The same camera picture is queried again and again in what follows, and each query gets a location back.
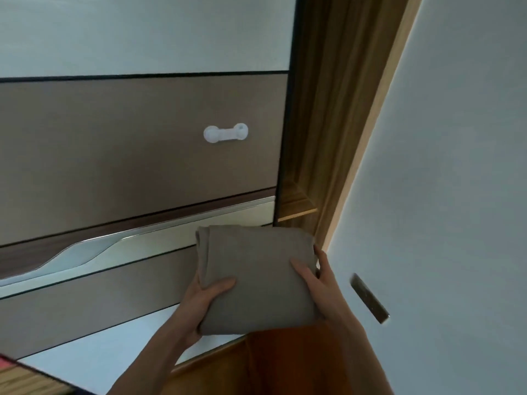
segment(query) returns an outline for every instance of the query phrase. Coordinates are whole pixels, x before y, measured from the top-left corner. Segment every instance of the wooden shelf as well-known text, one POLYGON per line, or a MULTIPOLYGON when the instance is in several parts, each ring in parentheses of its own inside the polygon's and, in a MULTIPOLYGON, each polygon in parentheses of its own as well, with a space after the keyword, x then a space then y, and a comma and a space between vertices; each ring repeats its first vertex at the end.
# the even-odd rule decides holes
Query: wooden shelf
POLYGON ((278 221, 283 222, 314 212, 317 212, 317 207, 306 194, 292 181, 285 180, 280 196, 278 221))

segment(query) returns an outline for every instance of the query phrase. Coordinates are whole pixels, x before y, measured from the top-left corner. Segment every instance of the forearm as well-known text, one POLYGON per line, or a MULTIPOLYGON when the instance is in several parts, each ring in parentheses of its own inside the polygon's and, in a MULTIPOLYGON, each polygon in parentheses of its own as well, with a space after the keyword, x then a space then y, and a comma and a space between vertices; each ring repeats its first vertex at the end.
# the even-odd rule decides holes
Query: forearm
POLYGON ((117 379, 108 395, 156 395, 184 351, 176 322, 170 318, 117 379))
POLYGON ((335 324, 346 372, 357 395, 393 395, 366 332, 351 313, 335 324))

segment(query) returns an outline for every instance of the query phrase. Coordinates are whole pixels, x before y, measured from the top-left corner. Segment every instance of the person's right hand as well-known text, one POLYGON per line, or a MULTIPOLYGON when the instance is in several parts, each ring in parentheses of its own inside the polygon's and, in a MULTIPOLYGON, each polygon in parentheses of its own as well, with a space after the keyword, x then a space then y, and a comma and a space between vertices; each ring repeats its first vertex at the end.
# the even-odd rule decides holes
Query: person's right hand
POLYGON ((306 264, 298 259, 292 258, 291 265, 306 282, 315 304, 330 326, 337 331, 341 331, 342 328, 349 324, 359 324, 358 320, 353 316, 342 292, 340 292, 337 279, 335 279, 335 275, 329 266, 326 253, 317 245, 313 248, 320 263, 320 278, 317 279, 306 264))

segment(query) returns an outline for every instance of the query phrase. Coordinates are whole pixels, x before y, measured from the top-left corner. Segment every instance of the folded cloth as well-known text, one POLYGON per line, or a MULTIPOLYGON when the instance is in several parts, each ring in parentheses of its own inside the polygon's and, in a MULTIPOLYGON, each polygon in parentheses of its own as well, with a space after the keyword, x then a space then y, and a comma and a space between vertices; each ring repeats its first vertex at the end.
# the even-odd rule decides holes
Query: folded cloth
POLYGON ((315 272, 313 236, 297 228, 209 226, 196 231, 202 286, 235 277, 201 322, 204 335, 314 323, 318 310, 306 283, 289 263, 295 257, 315 272))

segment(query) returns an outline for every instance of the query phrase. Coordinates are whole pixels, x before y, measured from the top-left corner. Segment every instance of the hand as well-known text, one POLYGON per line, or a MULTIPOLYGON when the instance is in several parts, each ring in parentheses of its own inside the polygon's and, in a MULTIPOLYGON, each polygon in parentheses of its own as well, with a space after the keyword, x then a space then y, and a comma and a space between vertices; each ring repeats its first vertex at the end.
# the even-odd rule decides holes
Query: hand
POLYGON ((196 272, 183 300, 170 318, 181 335, 181 345, 184 349, 194 345, 201 338, 198 325, 205 317, 212 300, 221 293, 229 291, 235 284, 236 279, 228 278, 202 289, 196 272))
POLYGON ((320 278, 317 279, 307 265, 301 263, 298 259, 292 258, 291 265, 306 282, 319 311, 322 312, 329 325, 337 332, 342 331, 349 324, 360 326, 342 292, 340 292, 337 279, 335 279, 335 275, 329 266, 326 253, 317 245, 313 249, 320 263, 320 278))

